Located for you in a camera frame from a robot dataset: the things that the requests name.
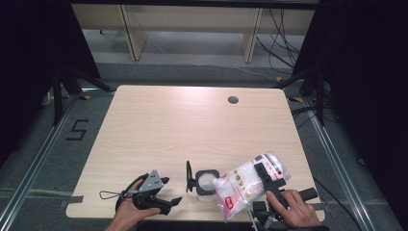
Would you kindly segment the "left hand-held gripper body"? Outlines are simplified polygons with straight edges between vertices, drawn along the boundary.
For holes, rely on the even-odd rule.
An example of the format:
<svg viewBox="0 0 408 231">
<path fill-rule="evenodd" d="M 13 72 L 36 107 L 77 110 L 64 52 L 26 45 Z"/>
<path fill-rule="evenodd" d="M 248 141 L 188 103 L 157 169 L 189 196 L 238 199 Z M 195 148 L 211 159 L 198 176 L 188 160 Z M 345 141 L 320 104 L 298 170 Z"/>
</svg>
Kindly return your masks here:
<svg viewBox="0 0 408 231">
<path fill-rule="evenodd" d="M 161 215 L 167 215 L 171 210 L 170 201 L 165 201 L 157 197 L 157 193 L 165 185 L 161 181 L 161 176 L 156 169 L 142 176 L 142 183 L 133 192 L 133 204 L 140 210 L 149 208 L 159 208 Z"/>
</svg>

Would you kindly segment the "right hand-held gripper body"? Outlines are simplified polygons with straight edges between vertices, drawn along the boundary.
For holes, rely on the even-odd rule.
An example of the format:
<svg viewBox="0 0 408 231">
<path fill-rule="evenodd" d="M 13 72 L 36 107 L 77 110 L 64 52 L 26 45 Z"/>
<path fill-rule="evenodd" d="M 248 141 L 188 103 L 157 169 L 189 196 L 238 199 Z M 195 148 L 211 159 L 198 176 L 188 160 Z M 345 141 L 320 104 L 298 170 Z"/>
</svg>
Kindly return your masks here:
<svg viewBox="0 0 408 231">
<path fill-rule="evenodd" d="M 279 202 L 288 209 L 289 204 L 283 198 L 282 192 L 287 190 L 280 190 L 280 193 L 273 193 Z M 307 203 L 308 200 L 318 197 L 318 193 L 314 188 L 300 191 L 300 196 L 304 202 Z M 251 218 L 255 218 L 254 227 L 260 231 L 298 231 L 298 230 L 308 230 L 317 227 L 308 227 L 308 228 L 291 228 L 287 225 L 282 217 L 274 210 L 271 204 L 264 201 L 255 201 L 253 203 L 254 208 L 249 212 Z"/>
</svg>

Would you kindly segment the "black hinged jar lid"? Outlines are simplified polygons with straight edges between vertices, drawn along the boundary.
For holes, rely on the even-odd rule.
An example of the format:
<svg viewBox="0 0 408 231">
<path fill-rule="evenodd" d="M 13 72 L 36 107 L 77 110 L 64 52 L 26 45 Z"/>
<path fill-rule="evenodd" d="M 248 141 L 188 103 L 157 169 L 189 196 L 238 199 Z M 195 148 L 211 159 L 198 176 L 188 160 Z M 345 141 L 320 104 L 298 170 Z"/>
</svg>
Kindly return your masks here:
<svg viewBox="0 0 408 231">
<path fill-rule="evenodd" d="M 191 169 L 191 163 L 186 162 L 186 179 L 187 179 L 187 186 L 186 186 L 186 192 L 191 192 L 192 189 L 196 186 L 196 180 L 192 177 L 192 169 Z"/>
</svg>

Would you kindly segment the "clear bag of white granules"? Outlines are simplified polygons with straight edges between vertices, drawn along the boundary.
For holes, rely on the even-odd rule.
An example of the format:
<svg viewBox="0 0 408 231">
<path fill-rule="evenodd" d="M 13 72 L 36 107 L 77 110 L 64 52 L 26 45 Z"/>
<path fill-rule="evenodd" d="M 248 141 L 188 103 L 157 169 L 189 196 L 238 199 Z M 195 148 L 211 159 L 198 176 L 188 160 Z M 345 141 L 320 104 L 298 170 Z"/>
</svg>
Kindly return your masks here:
<svg viewBox="0 0 408 231">
<path fill-rule="evenodd" d="M 229 220 L 246 209 L 253 201 L 265 194 L 262 178 L 256 171 L 261 164 L 272 181 L 291 178 L 285 165 L 273 153 L 263 153 L 253 160 L 234 168 L 225 175 L 213 180 L 218 208 L 224 219 Z"/>
</svg>

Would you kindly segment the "square glass jar black rim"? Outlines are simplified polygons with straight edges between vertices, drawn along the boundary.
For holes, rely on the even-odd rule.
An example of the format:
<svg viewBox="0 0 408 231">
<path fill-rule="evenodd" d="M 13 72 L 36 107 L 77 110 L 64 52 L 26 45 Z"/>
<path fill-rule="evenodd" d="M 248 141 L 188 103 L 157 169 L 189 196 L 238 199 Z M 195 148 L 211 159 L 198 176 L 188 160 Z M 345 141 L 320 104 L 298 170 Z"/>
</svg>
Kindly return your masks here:
<svg viewBox="0 0 408 231">
<path fill-rule="evenodd" d="M 218 179 L 219 172 L 216 169 L 199 170 L 195 174 L 196 193 L 199 201 L 212 201 L 214 199 L 215 185 L 213 181 Z"/>
</svg>

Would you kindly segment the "person's left hand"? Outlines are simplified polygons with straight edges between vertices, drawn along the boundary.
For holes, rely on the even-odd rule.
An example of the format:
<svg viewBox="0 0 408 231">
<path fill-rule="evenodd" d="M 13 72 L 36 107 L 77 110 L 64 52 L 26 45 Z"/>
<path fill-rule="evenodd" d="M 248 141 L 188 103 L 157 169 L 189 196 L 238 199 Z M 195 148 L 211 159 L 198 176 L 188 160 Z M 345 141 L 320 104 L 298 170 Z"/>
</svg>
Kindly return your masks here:
<svg viewBox="0 0 408 231">
<path fill-rule="evenodd" d="M 133 195 L 130 192 L 128 192 L 126 193 L 124 200 L 120 203 L 112 221 L 128 224 L 137 224 L 144 218 L 156 216 L 160 212 L 161 210 L 159 208 L 149 208 L 146 210 L 137 209 L 133 204 Z"/>
</svg>

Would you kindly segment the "person's right hand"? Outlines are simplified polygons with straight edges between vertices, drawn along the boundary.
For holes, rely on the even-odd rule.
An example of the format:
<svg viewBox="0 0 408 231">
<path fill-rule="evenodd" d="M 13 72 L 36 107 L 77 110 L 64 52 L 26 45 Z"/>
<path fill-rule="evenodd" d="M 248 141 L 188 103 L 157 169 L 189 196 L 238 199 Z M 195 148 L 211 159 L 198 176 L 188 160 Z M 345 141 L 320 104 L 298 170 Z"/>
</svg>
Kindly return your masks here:
<svg viewBox="0 0 408 231">
<path fill-rule="evenodd" d="M 320 226 L 320 221 L 314 207 L 304 202 L 298 191 L 287 190 L 282 192 L 283 198 L 289 204 L 288 209 L 278 201 L 277 197 L 272 192 L 266 191 L 266 196 L 274 210 L 291 228 Z"/>
</svg>

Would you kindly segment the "grey tape strip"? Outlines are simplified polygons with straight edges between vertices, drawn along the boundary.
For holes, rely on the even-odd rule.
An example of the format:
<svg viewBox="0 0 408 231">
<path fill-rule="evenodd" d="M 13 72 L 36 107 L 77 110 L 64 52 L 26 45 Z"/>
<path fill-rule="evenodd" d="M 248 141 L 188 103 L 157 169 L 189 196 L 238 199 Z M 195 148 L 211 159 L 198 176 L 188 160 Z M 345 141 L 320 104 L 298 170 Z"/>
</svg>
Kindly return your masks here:
<svg viewBox="0 0 408 231">
<path fill-rule="evenodd" d="M 67 200 L 62 200 L 60 203 L 60 207 L 61 208 L 66 208 L 69 204 L 73 204 L 73 203 L 82 203 L 84 199 L 83 195 L 76 195 L 76 196 L 71 196 L 69 199 Z"/>
</svg>

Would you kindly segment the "black metal stand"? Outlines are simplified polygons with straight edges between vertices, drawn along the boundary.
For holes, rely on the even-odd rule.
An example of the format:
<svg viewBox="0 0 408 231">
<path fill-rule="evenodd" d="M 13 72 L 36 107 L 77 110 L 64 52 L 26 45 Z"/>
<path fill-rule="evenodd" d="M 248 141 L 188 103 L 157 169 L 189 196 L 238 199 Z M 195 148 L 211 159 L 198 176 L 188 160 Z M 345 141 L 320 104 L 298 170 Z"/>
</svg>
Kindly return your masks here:
<svg viewBox="0 0 408 231">
<path fill-rule="evenodd" d="M 110 92 L 114 88 L 104 84 L 97 78 L 91 77 L 83 71 L 80 71 L 69 65 L 57 67 L 53 73 L 52 86 L 54 92 L 54 125 L 57 125 L 64 114 L 62 88 L 65 88 L 69 95 L 80 95 L 83 91 L 77 82 L 77 78 L 84 79 L 86 82 L 98 87 L 101 90 Z"/>
<path fill-rule="evenodd" d="M 289 85 L 302 80 L 303 84 L 300 87 L 302 96 L 311 96 L 316 94 L 316 113 L 317 119 L 321 126 L 324 125 L 323 120 L 323 102 L 324 102 L 324 77 L 321 70 L 306 68 L 293 74 L 291 78 L 277 84 L 276 88 L 282 90 Z"/>
</svg>

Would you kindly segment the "black curtain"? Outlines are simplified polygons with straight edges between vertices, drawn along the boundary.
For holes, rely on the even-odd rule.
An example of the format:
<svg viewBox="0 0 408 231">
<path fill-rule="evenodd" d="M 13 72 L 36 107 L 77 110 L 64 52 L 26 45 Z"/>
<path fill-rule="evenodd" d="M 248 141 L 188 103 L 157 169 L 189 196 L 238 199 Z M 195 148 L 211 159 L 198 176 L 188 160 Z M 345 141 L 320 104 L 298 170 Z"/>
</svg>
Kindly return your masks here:
<svg viewBox="0 0 408 231">
<path fill-rule="evenodd" d="M 295 65 L 315 68 L 358 153 L 408 231 L 408 0 L 312 0 Z"/>
<path fill-rule="evenodd" d="M 62 67 L 99 76 L 70 0 L 0 0 L 0 166 Z"/>
</svg>

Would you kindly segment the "aluminium floor rail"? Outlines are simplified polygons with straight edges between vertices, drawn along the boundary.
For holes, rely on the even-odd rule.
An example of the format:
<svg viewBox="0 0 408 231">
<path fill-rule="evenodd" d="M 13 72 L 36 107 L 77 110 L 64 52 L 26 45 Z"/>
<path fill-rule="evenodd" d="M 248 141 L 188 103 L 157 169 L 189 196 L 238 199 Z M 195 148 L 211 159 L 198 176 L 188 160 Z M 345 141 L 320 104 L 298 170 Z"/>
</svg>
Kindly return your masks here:
<svg viewBox="0 0 408 231">
<path fill-rule="evenodd" d="M 318 114 L 310 112 L 309 115 L 311 116 L 313 126 L 318 134 L 320 142 L 323 145 L 327 158 L 334 169 L 334 172 L 344 191 L 345 197 L 347 198 L 351 210 L 362 231 L 376 231 L 376 227 L 370 218 L 369 211 L 363 202 L 362 197 L 354 187 L 353 182 L 348 175 L 333 142 L 329 138 L 325 127 L 320 123 Z"/>
<path fill-rule="evenodd" d="M 0 213 L 0 231 L 8 231 L 13 224 L 13 221 L 18 214 L 29 190 L 38 178 L 39 172 L 42 169 L 47 157 L 49 156 L 54 143 L 61 133 L 64 124 L 70 114 L 72 107 L 78 101 L 78 96 L 69 96 L 63 108 L 63 115 L 59 121 L 52 126 L 45 141 L 41 144 L 33 162 L 30 164 L 28 170 L 24 174 L 18 187 L 13 191 L 8 203 Z"/>
</svg>

